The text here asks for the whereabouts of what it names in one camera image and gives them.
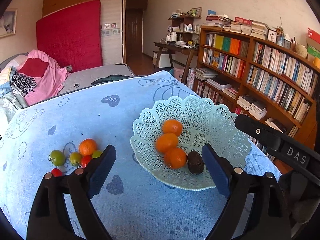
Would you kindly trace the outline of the grey bed mattress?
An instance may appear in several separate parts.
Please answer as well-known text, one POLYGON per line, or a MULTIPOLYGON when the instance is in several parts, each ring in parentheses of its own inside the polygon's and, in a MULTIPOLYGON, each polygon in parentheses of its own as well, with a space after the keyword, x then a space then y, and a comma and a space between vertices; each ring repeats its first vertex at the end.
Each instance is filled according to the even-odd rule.
POLYGON ((69 74, 63 84, 63 89, 61 89, 58 94, 66 94, 74 90, 89 87, 94 81, 110 75, 133 77, 134 73, 128 65, 123 63, 108 64, 105 66, 73 72, 69 74))

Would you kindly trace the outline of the red tomato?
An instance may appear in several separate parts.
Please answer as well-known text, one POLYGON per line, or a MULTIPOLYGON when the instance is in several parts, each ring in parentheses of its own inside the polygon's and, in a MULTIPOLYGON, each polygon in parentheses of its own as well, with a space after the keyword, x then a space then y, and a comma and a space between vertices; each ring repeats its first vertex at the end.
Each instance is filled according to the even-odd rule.
POLYGON ((91 160, 92 160, 92 156, 91 155, 83 156, 82 159, 81 159, 81 163, 80 163, 81 167, 85 168, 91 160))
POLYGON ((60 176, 63 176, 63 173, 62 171, 59 169, 59 168, 54 168, 51 170, 51 174, 54 176, 54 177, 60 177, 60 176))

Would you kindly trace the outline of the wooden bookshelf with books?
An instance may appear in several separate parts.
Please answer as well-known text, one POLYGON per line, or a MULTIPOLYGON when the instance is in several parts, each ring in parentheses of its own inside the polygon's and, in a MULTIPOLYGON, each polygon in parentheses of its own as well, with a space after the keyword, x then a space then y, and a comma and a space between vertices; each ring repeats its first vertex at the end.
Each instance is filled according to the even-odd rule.
POLYGON ((199 96, 315 147, 319 69, 307 59, 267 40, 204 25, 197 67, 213 70, 226 85, 199 74, 193 87, 199 96))

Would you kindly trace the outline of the white lattice plastic fruit basket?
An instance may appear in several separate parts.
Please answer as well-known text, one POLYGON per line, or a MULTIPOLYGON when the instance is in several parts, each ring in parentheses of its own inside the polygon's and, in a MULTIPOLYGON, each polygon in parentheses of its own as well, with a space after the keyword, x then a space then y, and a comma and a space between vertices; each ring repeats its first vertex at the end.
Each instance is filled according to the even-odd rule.
POLYGON ((232 166, 245 168, 251 144, 248 136, 235 127, 236 116, 227 106, 215 105, 209 98, 172 96, 141 111, 133 122, 130 144, 138 163, 162 183, 190 191, 214 188, 207 169, 195 175, 186 166, 178 170, 168 168, 155 143, 163 133, 163 123, 175 119, 183 126, 178 147, 186 153, 201 153, 202 147, 210 144, 217 155, 226 158, 232 166))

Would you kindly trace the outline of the black white patterned cloth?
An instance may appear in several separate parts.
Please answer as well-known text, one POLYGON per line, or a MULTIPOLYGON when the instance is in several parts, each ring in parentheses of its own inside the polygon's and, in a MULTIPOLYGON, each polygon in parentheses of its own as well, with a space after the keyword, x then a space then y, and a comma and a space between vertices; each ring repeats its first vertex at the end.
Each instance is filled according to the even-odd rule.
POLYGON ((10 84, 18 88, 21 91, 23 97, 25 97, 30 92, 33 92, 37 87, 37 83, 33 78, 18 72, 16 72, 12 76, 10 84))

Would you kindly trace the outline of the white storage box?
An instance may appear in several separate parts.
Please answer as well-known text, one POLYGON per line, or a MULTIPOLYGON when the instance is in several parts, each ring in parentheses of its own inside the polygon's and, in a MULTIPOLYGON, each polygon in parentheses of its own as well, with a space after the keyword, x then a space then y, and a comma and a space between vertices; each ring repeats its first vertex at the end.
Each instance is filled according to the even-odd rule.
MULTIPOLYGON (((152 57, 152 64, 156 66, 156 62, 158 59, 158 51, 153 51, 153 57, 152 57)), ((170 57, 167 51, 162 51, 159 63, 157 64, 158 68, 171 68, 174 67, 175 63, 173 62, 172 65, 170 63, 170 57)))

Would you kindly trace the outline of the dark wooden door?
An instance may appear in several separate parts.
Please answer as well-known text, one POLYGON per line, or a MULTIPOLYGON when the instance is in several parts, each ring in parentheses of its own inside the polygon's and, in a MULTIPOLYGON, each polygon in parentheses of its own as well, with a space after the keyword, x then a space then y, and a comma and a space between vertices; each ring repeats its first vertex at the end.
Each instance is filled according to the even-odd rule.
POLYGON ((142 53, 143 11, 126 9, 125 13, 125 50, 126 59, 142 53))

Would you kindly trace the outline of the stack of books on shelf top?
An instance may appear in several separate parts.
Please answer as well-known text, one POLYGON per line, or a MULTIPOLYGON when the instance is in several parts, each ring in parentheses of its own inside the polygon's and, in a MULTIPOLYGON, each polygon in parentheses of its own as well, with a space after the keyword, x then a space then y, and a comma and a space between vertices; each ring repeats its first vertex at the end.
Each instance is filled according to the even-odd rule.
POLYGON ((227 15, 208 15, 203 25, 253 36, 263 40, 267 39, 269 30, 266 23, 248 20, 242 17, 235 17, 234 20, 231 20, 227 15))

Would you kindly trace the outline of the pink trash bin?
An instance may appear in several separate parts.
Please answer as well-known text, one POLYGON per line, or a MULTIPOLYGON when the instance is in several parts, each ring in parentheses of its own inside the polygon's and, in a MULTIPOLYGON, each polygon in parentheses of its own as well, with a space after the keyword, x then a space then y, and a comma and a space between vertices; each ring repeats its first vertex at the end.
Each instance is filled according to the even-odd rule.
POLYGON ((180 65, 176 65, 174 68, 173 68, 173 71, 174 71, 174 77, 175 79, 177 79, 178 81, 181 81, 182 80, 182 77, 183 77, 183 73, 184 73, 184 67, 180 66, 180 65))

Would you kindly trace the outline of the framed wedding photo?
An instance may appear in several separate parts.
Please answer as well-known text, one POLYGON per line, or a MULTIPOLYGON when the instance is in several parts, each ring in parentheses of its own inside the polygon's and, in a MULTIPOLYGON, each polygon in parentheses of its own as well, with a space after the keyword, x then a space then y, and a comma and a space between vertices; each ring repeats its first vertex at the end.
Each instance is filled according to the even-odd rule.
POLYGON ((6 10, 0 21, 0 38, 16 34, 17 9, 6 10))

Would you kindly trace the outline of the white sliding wardrobe door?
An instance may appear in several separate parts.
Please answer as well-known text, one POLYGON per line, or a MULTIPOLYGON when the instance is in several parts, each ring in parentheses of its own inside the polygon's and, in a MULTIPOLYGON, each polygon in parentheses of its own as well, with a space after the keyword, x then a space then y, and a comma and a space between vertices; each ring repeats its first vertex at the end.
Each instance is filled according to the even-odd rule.
POLYGON ((101 0, 100 36, 103 64, 123 63, 123 1, 101 0))

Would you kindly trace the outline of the large green tomato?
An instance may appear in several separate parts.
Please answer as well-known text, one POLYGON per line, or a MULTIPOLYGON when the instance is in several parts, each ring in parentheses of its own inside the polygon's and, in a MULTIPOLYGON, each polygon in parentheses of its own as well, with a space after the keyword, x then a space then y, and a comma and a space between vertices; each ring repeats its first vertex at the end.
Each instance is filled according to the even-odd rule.
POLYGON ((63 166, 65 163, 65 155, 60 150, 53 150, 49 155, 49 160, 54 166, 63 166))

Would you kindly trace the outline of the orange mandarin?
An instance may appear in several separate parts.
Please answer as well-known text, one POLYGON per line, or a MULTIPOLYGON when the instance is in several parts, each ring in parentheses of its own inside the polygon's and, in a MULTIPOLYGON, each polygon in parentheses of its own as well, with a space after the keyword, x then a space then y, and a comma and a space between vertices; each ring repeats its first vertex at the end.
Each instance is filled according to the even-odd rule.
POLYGON ((178 145, 178 136, 174 133, 165 133, 161 135, 155 143, 156 150, 165 154, 169 149, 178 145))
POLYGON ((82 156, 92 155, 94 151, 98 149, 97 143, 95 140, 89 138, 82 141, 79 145, 79 153, 82 156))
POLYGON ((162 125, 162 131, 166 133, 174 133, 179 137, 183 131, 183 125, 175 119, 166 120, 162 125))
POLYGON ((164 163, 169 168, 182 168, 186 162, 187 154, 180 148, 171 148, 164 154, 164 163))

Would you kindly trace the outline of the small wooden desk shelf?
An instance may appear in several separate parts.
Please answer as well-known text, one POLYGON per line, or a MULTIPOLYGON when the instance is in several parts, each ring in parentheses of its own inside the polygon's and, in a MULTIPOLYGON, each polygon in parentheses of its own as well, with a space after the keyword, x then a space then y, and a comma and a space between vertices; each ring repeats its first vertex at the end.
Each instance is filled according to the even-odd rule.
POLYGON ((200 34, 200 19, 200 17, 196 16, 171 17, 168 19, 170 24, 167 33, 175 32, 179 41, 195 41, 200 34))

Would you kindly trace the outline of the pink blanket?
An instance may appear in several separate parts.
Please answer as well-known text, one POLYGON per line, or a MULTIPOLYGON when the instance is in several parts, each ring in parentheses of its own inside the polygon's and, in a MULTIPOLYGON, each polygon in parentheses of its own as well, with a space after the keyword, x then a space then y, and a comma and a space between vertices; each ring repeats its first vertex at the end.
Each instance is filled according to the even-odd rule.
POLYGON ((40 50, 32 50, 27 55, 27 59, 28 58, 41 59, 44 62, 48 62, 49 66, 43 77, 31 77, 37 83, 37 87, 33 92, 30 92, 24 97, 27 104, 33 105, 40 101, 57 96, 59 91, 63 89, 63 84, 69 75, 67 69, 61 68, 52 57, 49 57, 45 52, 40 50))

